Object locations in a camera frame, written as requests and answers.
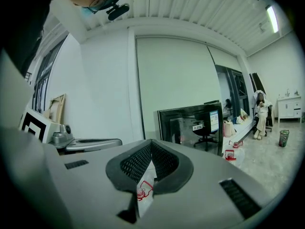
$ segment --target chair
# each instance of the chair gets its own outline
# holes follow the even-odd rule
[[[233,115],[233,109],[228,109],[228,111],[230,111],[230,115],[223,116],[224,120],[228,120],[228,118]]]
[[[218,143],[218,141],[213,140],[213,137],[210,136],[210,134],[215,134],[218,130],[211,132],[211,121],[210,121],[210,113],[203,113],[203,114],[197,114],[195,115],[197,122],[194,122],[195,124],[199,125],[200,122],[204,123],[204,126],[202,129],[194,130],[193,132],[196,135],[202,136],[199,138],[198,142],[194,143],[194,147],[196,144],[199,143],[206,143],[205,150],[207,151],[208,148],[208,142],[210,143]]]
[[[257,113],[254,113],[254,108],[252,108],[252,112],[253,112],[253,116],[255,116],[257,114]],[[272,132],[272,126],[273,126],[271,112],[272,112],[272,105],[270,105],[268,107],[268,116],[266,118],[266,129],[270,130],[270,132]],[[255,132],[256,132],[256,126],[257,126],[259,118],[255,117],[254,120],[255,120],[255,125],[253,126],[253,134],[255,134]]]

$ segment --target ceiling light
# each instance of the ceiling light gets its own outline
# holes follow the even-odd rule
[[[278,25],[276,21],[275,11],[273,10],[272,6],[268,6],[266,9],[272,23],[273,31],[274,33],[276,33],[278,32]]]

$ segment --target trash can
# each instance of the trash can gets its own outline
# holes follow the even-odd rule
[[[281,147],[285,147],[287,144],[287,140],[288,140],[288,136],[289,136],[289,131],[288,130],[282,130],[280,131],[280,141],[279,141],[279,146]]]

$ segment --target plastic bag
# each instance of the plastic bag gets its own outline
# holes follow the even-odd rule
[[[142,217],[153,202],[153,184],[155,170],[147,169],[137,185],[139,216]]]
[[[245,120],[248,118],[248,114],[245,112],[245,110],[240,109],[240,116]]]
[[[244,121],[242,120],[242,118],[240,116],[237,117],[236,119],[236,123],[237,124],[242,124]]]

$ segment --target person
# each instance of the person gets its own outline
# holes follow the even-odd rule
[[[271,103],[268,100],[266,100],[263,92],[259,92],[257,94],[256,108],[255,108],[255,112],[257,113],[257,117],[259,118],[259,120],[256,126],[257,131],[254,134],[254,139],[261,140],[262,136],[265,134],[266,119],[268,117],[268,107],[270,105]]]
[[[231,103],[230,99],[226,99],[225,105],[223,108],[224,119],[228,119],[228,117],[231,115],[231,111],[230,111],[231,109],[232,109],[232,103]]]
[[[24,77],[42,39],[41,31],[50,11],[52,0],[1,0],[3,48]],[[99,6],[107,0],[70,0],[82,7]]]

